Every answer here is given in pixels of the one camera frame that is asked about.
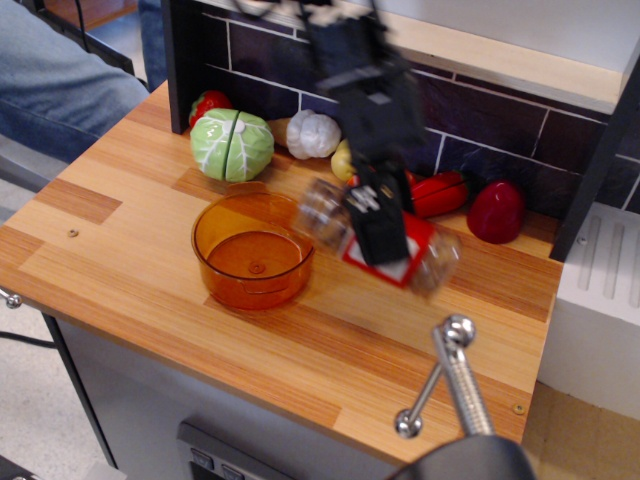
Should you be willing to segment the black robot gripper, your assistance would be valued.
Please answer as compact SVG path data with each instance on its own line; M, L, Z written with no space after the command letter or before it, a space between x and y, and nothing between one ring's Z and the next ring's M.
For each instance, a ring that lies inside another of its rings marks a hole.
M338 102L338 119L354 156L382 163L419 146L425 130L416 81L377 19L305 23L318 88ZM357 170L343 200L364 261L379 266L409 256L404 213L414 214L411 186L397 160Z

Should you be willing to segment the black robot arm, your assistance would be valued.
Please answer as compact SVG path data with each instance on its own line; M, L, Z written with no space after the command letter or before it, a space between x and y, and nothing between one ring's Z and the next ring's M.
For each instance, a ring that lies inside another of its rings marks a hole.
M366 264L409 255L404 214L412 211L401 151L424 141L415 81L388 43L376 4L361 15L332 1L302 1L299 17L318 74L317 88L338 104L358 184L344 204Z

